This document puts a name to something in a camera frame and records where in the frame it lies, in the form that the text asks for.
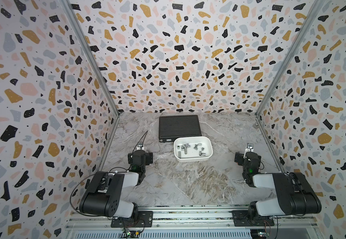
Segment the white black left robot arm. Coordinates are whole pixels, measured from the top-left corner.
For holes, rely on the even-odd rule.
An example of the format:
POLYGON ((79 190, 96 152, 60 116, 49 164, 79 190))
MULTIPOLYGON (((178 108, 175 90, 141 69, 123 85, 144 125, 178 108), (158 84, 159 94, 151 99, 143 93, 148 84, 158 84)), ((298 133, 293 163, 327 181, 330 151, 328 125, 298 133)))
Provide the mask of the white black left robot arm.
POLYGON ((152 152, 138 149, 128 154, 130 168, 125 172, 95 173, 80 201, 78 212, 88 216, 137 220, 138 206, 121 200, 122 190, 140 185, 146 177, 146 166, 153 160, 152 152))

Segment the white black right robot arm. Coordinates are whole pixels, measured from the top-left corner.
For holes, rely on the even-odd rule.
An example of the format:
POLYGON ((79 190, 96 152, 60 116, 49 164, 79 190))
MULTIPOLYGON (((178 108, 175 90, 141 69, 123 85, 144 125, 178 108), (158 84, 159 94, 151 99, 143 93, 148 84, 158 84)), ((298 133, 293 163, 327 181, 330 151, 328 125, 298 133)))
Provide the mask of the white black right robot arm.
POLYGON ((242 176, 248 186, 275 190, 276 197, 249 204, 249 220, 321 212, 321 202, 302 173, 261 173, 262 157, 249 150, 236 153, 235 162, 243 167, 242 176))

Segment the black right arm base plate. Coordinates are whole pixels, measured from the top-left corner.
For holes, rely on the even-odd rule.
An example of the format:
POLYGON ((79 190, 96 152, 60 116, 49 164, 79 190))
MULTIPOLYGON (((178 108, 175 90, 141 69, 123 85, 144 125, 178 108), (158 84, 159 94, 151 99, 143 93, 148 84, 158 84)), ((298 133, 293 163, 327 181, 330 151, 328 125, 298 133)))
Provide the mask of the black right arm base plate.
POLYGON ((271 227, 275 225, 274 220, 270 216, 260 216, 249 210, 234 210, 231 213, 235 227, 271 227))

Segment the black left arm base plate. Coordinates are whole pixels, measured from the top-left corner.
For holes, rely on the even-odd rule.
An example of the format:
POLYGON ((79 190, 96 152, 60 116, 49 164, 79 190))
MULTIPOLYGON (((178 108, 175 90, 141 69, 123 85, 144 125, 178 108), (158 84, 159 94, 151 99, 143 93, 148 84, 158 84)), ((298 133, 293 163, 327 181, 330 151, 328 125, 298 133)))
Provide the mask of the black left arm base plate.
POLYGON ((111 228, 151 228, 153 215, 153 211, 138 211, 130 218, 117 217, 112 220, 111 228))

